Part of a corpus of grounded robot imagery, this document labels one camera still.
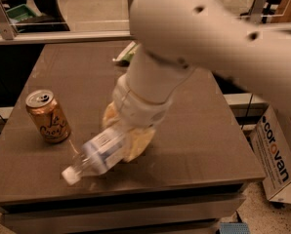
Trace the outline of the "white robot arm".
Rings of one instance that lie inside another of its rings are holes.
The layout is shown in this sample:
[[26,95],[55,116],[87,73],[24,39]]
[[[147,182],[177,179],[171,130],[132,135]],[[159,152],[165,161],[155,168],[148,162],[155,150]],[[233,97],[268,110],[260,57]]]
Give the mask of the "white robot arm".
[[201,67],[233,78],[291,118],[291,34],[235,19],[217,0],[134,0],[139,46],[113,91],[104,125],[119,123],[129,162],[146,149],[175,89]]

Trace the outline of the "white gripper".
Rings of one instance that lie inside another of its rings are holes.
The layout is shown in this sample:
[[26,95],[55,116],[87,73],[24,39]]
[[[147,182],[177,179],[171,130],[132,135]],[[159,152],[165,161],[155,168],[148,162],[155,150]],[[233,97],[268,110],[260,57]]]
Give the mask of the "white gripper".
[[156,132],[151,126],[163,121],[173,101],[168,98],[163,103],[151,103],[138,98],[128,87],[126,75],[117,80],[112,99],[104,111],[103,128],[121,126],[121,119],[134,127],[127,132],[123,149],[123,161],[129,163],[146,150]]

